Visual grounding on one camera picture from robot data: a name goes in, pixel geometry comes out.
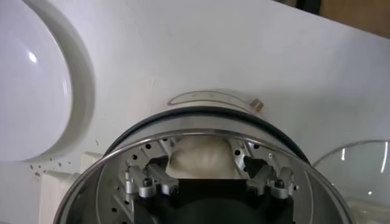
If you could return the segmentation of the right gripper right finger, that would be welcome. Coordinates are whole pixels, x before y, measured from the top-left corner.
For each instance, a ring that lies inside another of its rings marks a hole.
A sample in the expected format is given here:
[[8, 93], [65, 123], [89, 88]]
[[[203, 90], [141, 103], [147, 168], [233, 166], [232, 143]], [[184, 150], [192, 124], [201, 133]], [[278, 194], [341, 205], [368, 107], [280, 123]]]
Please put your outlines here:
[[290, 168], [282, 167], [277, 173], [274, 167], [263, 159], [245, 156], [243, 162], [249, 175], [247, 186], [249, 189], [255, 189], [257, 195], [264, 195], [266, 190], [272, 197], [280, 200], [293, 195], [295, 175]]

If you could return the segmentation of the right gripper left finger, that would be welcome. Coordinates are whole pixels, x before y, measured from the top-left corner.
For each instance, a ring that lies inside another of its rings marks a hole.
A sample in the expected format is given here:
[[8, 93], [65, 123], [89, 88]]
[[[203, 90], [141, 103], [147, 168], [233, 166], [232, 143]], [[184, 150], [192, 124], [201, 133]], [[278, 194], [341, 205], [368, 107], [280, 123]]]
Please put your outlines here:
[[179, 192], [179, 181], [166, 173], [169, 157], [152, 158], [143, 168], [127, 166], [125, 171], [126, 193], [151, 198], [161, 192], [173, 196]]

